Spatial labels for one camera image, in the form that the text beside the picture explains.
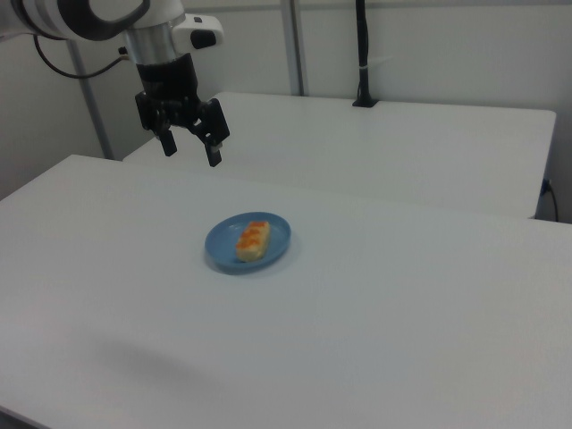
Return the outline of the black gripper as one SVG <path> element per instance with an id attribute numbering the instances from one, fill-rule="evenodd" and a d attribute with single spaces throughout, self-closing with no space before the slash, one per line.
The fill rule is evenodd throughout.
<path id="1" fill-rule="evenodd" d="M 145 130 L 160 140 L 164 154 L 177 152 L 171 126 L 187 128 L 204 144 L 211 167 L 222 161 L 223 141 L 230 130 L 218 99 L 198 97 L 198 78 L 191 54 L 168 63 L 138 65 L 143 90 L 135 96 Z"/>

